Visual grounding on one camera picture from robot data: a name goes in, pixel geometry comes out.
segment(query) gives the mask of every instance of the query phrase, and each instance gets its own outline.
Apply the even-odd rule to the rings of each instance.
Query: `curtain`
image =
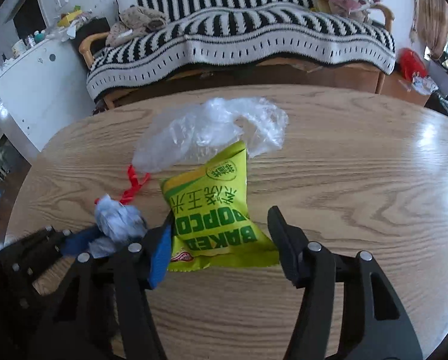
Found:
[[[419,0],[417,32],[431,50],[432,58],[439,59],[448,42],[448,3],[445,0]]]

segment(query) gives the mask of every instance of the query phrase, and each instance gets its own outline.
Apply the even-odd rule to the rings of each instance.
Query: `blue gripper pad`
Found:
[[[88,251],[89,242],[102,237],[103,234],[97,225],[88,227],[79,233],[73,233],[66,238],[64,245],[61,245],[60,252],[63,256],[77,256]]]
[[[171,225],[167,225],[161,241],[156,247],[150,260],[150,273],[148,282],[151,289],[154,289],[164,279],[167,267],[171,260]]]

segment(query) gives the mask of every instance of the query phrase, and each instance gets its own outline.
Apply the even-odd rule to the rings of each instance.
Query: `yellow box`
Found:
[[[58,27],[69,27],[72,23],[72,20],[76,18],[76,16],[82,13],[82,9],[79,9],[75,12],[68,13],[64,16],[58,23]]]

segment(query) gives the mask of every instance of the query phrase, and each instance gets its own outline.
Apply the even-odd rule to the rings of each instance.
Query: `sofa armrest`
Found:
[[[101,32],[98,34],[92,34],[92,35],[89,35],[86,39],[84,39],[81,42],[81,45],[79,46],[79,52],[84,57],[84,61],[86,61],[86,65],[89,69],[94,63],[93,53],[90,52],[90,45],[95,40],[107,38],[108,35],[109,35],[109,32]]]
[[[374,5],[370,9],[378,9],[383,12],[383,14],[385,16],[385,24],[384,24],[385,29],[387,31],[389,31],[390,33],[392,33],[392,24],[393,24],[393,21],[396,19],[393,12],[388,7],[386,7],[385,5],[382,5],[382,4]]]

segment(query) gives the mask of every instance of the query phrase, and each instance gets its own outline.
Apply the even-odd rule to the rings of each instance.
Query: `white cabinet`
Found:
[[[80,58],[70,42],[47,39],[0,77],[3,105],[39,151],[59,130],[92,114]]]

